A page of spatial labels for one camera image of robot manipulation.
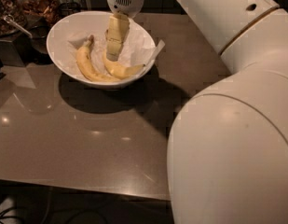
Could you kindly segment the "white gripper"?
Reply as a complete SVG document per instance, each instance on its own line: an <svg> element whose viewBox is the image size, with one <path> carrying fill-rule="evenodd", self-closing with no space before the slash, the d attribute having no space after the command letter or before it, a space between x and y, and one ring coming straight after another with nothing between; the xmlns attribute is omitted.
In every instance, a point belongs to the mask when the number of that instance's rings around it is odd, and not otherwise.
<svg viewBox="0 0 288 224"><path fill-rule="evenodd" d="M107 0L107 3L114 14L109 18L105 34L106 57L115 62L118 60L130 29L129 18L133 19L141 11L144 0Z"/></svg>

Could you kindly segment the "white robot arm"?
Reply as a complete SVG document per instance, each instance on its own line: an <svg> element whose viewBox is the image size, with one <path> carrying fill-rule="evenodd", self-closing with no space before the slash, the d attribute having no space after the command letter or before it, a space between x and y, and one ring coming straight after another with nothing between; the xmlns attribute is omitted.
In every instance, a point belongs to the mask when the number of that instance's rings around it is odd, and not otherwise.
<svg viewBox="0 0 288 224"><path fill-rule="evenodd" d="M177 0L229 69L171 126L174 224L288 224L288 13L273 0Z"/></svg>

